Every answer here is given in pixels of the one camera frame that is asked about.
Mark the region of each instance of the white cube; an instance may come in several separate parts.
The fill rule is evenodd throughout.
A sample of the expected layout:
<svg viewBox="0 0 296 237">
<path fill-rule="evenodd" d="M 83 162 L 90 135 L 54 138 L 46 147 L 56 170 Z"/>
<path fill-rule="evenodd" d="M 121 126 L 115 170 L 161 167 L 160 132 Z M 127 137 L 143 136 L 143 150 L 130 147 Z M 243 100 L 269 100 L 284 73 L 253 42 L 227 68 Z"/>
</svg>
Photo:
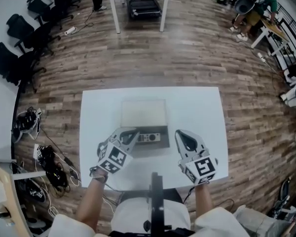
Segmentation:
<svg viewBox="0 0 296 237">
<path fill-rule="evenodd" d="M 213 179 L 217 172 L 217 164 L 212 156 L 202 157 L 185 165 L 184 173 L 194 185 L 206 183 Z"/>
<path fill-rule="evenodd" d="M 125 168 L 132 159 L 129 154 L 108 141 L 107 144 L 101 148 L 97 166 L 108 173 L 115 174 Z"/>
</svg>

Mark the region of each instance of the khaki shorts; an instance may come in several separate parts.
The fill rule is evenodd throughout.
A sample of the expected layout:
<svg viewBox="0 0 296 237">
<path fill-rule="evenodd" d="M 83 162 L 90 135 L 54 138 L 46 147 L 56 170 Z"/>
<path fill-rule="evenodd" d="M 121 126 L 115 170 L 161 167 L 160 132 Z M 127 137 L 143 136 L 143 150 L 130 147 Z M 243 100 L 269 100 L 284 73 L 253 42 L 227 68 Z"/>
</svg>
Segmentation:
<svg viewBox="0 0 296 237">
<path fill-rule="evenodd" d="M 255 10 L 251 10 L 248 14 L 246 14 L 246 19 L 249 25 L 255 26 L 261 19 L 261 16 Z"/>
</svg>

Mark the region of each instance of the wooden floor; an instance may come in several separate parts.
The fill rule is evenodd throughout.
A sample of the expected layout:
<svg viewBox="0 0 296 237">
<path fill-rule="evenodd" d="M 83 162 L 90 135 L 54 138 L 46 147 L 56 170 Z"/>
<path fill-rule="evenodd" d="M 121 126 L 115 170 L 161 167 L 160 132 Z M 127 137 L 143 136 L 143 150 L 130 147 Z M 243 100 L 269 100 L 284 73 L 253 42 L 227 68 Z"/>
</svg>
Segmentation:
<svg viewBox="0 0 296 237">
<path fill-rule="evenodd" d="M 42 57 L 47 72 L 36 77 L 37 94 L 28 87 L 21 95 L 19 111 L 42 108 L 42 128 L 79 169 L 79 119 L 82 91 L 140 86 L 217 86 L 224 111 L 229 152 L 229 179 L 211 184 L 216 205 L 227 198 L 235 206 L 246 204 L 266 212 L 277 198 L 281 182 L 292 175 L 291 194 L 296 190 L 296 111 L 278 98 L 287 90 L 282 79 L 228 31 L 233 9 L 215 0 L 169 0 L 165 32 L 159 22 L 129 23 L 126 7 L 116 3 L 121 34 L 117 35 L 108 10 L 93 13 L 79 33 L 62 37 L 51 47 L 54 56 Z M 63 23 L 79 29 L 89 16 L 92 0 L 74 8 L 74 19 Z M 264 56 L 267 44 L 254 53 Z M 276 70 L 273 58 L 268 63 Z M 36 141 L 24 136 L 16 145 L 16 157 L 34 169 L 34 143 L 51 145 L 41 132 Z M 187 189 L 180 192 L 184 196 Z M 74 216 L 85 188 L 71 185 L 71 192 L 53 205 Z M 47 203 L 38 206 L 45 211 Z M 222 206 L 230 208 L 226 202 Z M 195 218 L 194 195 L 188 199 Z M 111 209 L 103 205 L 99 231 L 110 232 Z"/>
</svg>

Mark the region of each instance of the shoe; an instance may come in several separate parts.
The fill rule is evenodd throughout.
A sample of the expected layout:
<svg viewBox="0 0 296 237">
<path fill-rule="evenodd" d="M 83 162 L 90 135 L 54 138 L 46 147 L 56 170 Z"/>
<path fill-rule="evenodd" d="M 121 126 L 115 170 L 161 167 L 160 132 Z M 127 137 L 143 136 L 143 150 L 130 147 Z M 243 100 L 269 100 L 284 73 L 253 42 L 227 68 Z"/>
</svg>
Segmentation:
<svg viewBox="0 0 296 237">
<path fill-rule="evenodd" d="M 100 9 L 97 9 L 97 10 L 95 10 L 95 11 L 101 11 L 101 10 L 106 10 L 106 9 L 107 9 L 107 7 L 104 6 L 104 5 L 102 5 Z"/>
<path fill-rule="evenodd" d="M 242 34 L 238 34 L 237 37 L 238 37 L 238 39 L 243 40 L 243 41 L 247 41 L 248 40 L 248 37 L 245 36 L 245 35 L 242 35 Z"/>
<path fill-rule="evenodd" d="M 230 31 L 232 31 L 233 33 L 239 33 L 240 29 L 239 28 L 235 28 L 234 26 L 229 28 Z"/>
</svg>

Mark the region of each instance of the bag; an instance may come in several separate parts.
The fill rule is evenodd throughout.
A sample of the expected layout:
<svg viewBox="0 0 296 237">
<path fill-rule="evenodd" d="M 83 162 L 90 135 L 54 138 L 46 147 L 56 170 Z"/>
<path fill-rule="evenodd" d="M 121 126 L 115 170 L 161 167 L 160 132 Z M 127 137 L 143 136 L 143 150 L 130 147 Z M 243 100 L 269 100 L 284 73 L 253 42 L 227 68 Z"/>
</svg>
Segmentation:
<svg viewBox="0 0 296 237">
<path fill-rule="evenodd" d="M 157 0 L 126 0 L 129 18 L 149 19 L 158 18 L 162 15 Z"/>
</svg>

